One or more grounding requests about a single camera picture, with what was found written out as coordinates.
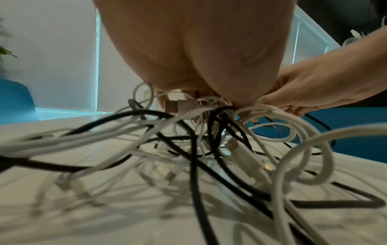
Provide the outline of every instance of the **table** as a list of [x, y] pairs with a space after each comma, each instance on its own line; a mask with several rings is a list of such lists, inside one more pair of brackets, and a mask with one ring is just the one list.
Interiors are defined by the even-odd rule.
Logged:
[[[77, 127], [99, 117], [0, 126], [0, 142], [32, 132]], [[34, 159], [93, 165], [127, 144], [127, 141], [110, 139]], [[276, 155], [288, 151], [283, 144], [271, 146], [269, 149]], [[142, 148], [152, 151], [153, 145]], [[355, 171], [387, 189], [387, 165], [342, 154], [335, 154], [335, 158], [339, 168]], [[135, 165], [135, 161], [133, 157], [119, 167], [82, 178], [86, 193], [79, 196], [74, 192], [65, 193], [53, 184], [52, 179], [58, 173], [23, 168], [5, 172], [0, 177], [0, 245], [205, 244], [192, 206], [188, 174], [178, 175], [168, 186], [159, 180], [168, 171], [166, 165], [149, 162]], [[312, 164], [319, 163], [320, 157], [313, 157]], [[216, 165], [213, 169], [227, 178]], [[345, 174], [336, 172], [334, 178], [386, 199]], [[200, 172], [199, 179], [202, 198], [220, 244], [278, 244], [270, 219], [207, 174]], [[302, 186], [297, 183], [290, 196], [299, 200], [356, 198], [328, 184]], [[331, 244], [385, 244], [387, 241], [386, 208], [302, 210], [302, 213]]]

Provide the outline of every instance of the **hand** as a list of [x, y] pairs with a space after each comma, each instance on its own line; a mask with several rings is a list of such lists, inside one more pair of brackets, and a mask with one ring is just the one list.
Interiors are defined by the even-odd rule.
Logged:
[[384, 65], [367, 42], [355, 43], [282, 68], [273, 88], [258, 103], [297, 116], [354, 103], [387, 88], [381, 80]]

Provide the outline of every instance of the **tangled cable pile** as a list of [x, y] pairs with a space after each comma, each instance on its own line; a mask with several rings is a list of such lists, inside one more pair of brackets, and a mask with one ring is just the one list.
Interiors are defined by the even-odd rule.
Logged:
[[[146, 100], [137, 102], [135, 100], [136, 93], [143, 85], [149, 87], [151, 96]], [[322, 134], [307, 121], [268, 105], [256, 105], [235, 110], [217, 97], [209, 96], [197, 100], [191, 98], [196, 105], [194, 109], [172, 116], [161, 111], [149, 110], [154, 99], [152, 87], [147, 84], [139, 84], [133, 91], [133, 99], [128, 101], [129, 106], [120, 109], [113, 115], [79, 128], [39, 132], [0, 144], [0, 173], [13, 166], [62, 172], [56, 183], [63, 184], [97, 171], [121, 165], [134, 155], [141, 159], [170, 164], [170, 176], [166, 176], [166, 179], [173, 181], [174, 176], [189, 166], [193, 204], [206, 242], [211, 245], [218, 244], [218, 241], [202, 204], [198, 186], [198, 167], [263, 214], [274, 219], [278, 239], [286, 245], [296, 244], [294, 237], [303, 244], [329, 244], [313, 224], [300, 215], [298, 208], [380, 208], [386, 205], [386, 202], [379, 197], [337, 182], [331, 184], [361, 195], [368, 200], [297, 201], [289, 200], [286, 194], [290, 190], [290, 184], [294, 181], [305, 185], [320, 185], [330, 181], [335, 170], [335, 161], [329, 141], [353, 136], [386, 135], [387, 124], [356, 126]], [[249, 113], [247, 116], [239, 117], [238, 115], [243, 112]], [[280, 119], [285, 123], [269, 122], [252, 128], [246, 126], [250, 120], [260, 117]], [[116, 122], [114, 126], [95, 130], [95, 128], [113, 121]], [[161, 133], [163, 129], [171, 125], [173, 126], [172, 136]], [[288, 127], [289, 136], [267, 138], [251, 131], [256, 127], [270, 125]], [[182, 128], [186, 134], [179, 135], [177, 127]], [[134, 134], [136, 131], [140, 131], [142, 134]], [[66, 133], [59, 137], [46, 137], [57, 132]], [[110, 138], [128, 140], [120, 138], [126, 134], [137, 138], [118, 153], [94, 166], [68, 166], [30, 159], [33, 156], [70, 150]], [[289, 142], [297, 136], [301, 143], [281, 158], [273, 156], [264, 143]], [[152, 142], [166, 145], [169, 155], [166, 157], [139, 149], [141, 145]], [[262, 151], [254, 151], [250, 142], [256, 142]], [[306, 169], [314, 146], [318, 146], [322, 155], [322, 165], [318, 173]], [[189, 147], [189, 150], [183, 150], [184, 147]], [[231, 155], [228, 155], [227, 151], [224, 150], [225, 148], [229, 150]], [[299, 154], [302, 154], [302, 158], [294, 166], [292, 160]], [[262, 163], [263, 156], [269, 159], [270, 168], [266, 168], [265, 164]], [[207, 166], [207, 163], [214, 159], [238, 186], [228, 182]], [[255, 178], [258, 184], [248, 185], [245, 183], [229, 169], [227, 162], [233, 162], [240, 166], [249, 176]], [[309, 174], [310, 178], [301, 177], [301, 174], [305, 173]], [[377, 191], [381, 195], [387, 196], [382, 190], [377, 189]], [[271, 202], [272, 210], [268, 208], [269, 202]], [[288, 222], [288, 216], [295, 220], [297, 226]]]

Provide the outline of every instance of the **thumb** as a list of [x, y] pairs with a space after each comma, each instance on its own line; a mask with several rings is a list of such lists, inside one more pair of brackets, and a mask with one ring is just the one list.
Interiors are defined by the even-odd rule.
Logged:
[[284, 107], [291, 104], [291, 101], [287, 100], [287, 88], [286, 86], [260, 97], [257, 100], [258, 104], [273, 105], [276, 107]]

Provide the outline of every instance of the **green plant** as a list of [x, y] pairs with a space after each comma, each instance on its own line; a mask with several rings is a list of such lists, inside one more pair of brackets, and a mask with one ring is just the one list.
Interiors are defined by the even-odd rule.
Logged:
[[[10, 36], [8, 30], [2, 26], [3, 21], [4, 19], [0, 18], [0, 36]], [[13, 55], [11, 51], [5, 49], [3, 46], [0, 45], [0, 62], [3, 62], [3, 55], [10, 55], [17, 58], [17, 56]]]

